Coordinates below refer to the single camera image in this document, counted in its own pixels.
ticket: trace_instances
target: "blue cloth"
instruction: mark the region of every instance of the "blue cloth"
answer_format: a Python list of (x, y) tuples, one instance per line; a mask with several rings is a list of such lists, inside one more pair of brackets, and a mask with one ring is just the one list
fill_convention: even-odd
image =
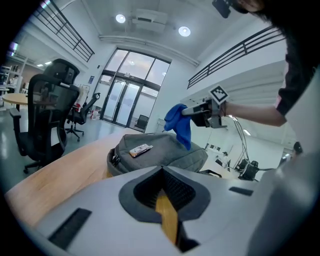
[(184, 104), (177, 104), (169, 110), (165, 115), (164, 129), (166, 131), (174, 130), (176, 139), (185, 146), (187, 150), (191, 148), (191, 129), (190, 129), (190, 116), (181, 114), (182, 110), (186, 109)]

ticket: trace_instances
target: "black sleeve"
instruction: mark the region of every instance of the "black sleeve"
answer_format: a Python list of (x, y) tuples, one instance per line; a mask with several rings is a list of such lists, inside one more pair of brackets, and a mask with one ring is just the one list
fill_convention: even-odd
[(308, 86), (309, 67), (301, 63), (295, 47), (287, 42), (286, 67), (283, 85), (278, 92), (275, 107), (285, 116)]

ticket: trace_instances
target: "glass door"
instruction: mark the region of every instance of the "glass door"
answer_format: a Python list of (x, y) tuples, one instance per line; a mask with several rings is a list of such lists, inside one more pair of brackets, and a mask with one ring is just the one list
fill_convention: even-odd
[(129, 127), (142, 85), (116, 77), (103, 114), (103, 120), (122, 127)]

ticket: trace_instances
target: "gray backpack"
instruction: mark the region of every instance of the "gray backpack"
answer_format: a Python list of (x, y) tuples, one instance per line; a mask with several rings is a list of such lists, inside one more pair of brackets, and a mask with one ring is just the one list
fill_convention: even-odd
[[(147, 152), (132, 157), (129, 151), (142, 144), (153, 146)], [(151, 166), (173, 166), (191, 172), (204, 166), (208, 155), (195, 143), (187, 150), (172, 133), (147, 133), (124, 135), (120, 143), (110, 150), (106, 162), (113, 175), (125, 174)]]

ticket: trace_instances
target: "railing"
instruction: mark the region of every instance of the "railing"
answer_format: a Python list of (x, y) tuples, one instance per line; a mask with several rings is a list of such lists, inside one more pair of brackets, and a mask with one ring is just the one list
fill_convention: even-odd
[(33, 15), (86, 62), (95, 54), (52, 0), (41, 1)]
[(188, 89), (237, 59), (285, 39), (278, 29), (267, 27), (236, 44), (189, 79)]

